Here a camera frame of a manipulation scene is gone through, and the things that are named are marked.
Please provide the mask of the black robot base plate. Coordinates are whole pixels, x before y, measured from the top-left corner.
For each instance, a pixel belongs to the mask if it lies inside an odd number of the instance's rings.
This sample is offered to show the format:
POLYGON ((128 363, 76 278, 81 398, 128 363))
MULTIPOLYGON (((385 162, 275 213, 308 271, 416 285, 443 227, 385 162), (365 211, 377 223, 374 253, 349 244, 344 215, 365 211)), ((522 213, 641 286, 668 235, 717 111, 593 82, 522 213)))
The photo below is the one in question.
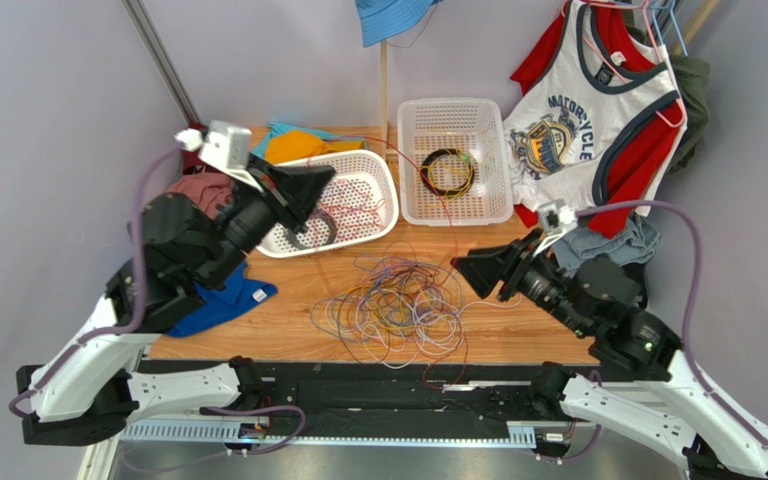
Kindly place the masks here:
POLYGON ((274 405, 295 405, 316 433, 491 433, 505 422, 549 422, 567 431, 572 419, 529 398, 536 365, 412 365, 259 361, 274 405))

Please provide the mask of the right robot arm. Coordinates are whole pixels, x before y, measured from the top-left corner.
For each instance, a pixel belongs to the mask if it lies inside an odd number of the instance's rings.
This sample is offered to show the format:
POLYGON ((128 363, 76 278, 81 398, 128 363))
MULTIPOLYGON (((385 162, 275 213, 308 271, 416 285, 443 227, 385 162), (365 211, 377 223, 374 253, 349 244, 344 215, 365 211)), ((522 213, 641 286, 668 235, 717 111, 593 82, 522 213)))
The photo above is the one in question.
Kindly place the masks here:
POLYGON ((530 382, 531 405, 550 419, 581 419, 661 454, 689 479, 768 479, 768 425, 695 373, 681 337, 637 301, 640 287, 606 256, 565 275, 533 232, 452 260, 481 298, 520 295, 580 338, 600 365, 659 398, 655 410, 573 369, 545 362, 530 382))

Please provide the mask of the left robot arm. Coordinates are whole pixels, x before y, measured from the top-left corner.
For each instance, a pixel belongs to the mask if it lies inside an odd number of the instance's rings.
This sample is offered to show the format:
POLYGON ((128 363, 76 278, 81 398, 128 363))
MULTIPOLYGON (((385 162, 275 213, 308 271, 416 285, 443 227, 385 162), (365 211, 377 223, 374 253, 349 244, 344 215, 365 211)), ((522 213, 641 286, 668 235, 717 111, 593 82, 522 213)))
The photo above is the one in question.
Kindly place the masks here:
POLYGON ((254 362, 236 356, 200 370, 144 374, 137 356, 206 305, 276 227, 302 233, 335 177, 329 165, 274 166, 253 156, 251 182, 209 215, 181 193, 138 202, 135 252, 107 282, 86 323, 44 365, 16 373, 10 410, 28 445, 82 447, 162 415, 269 413, 254 362))

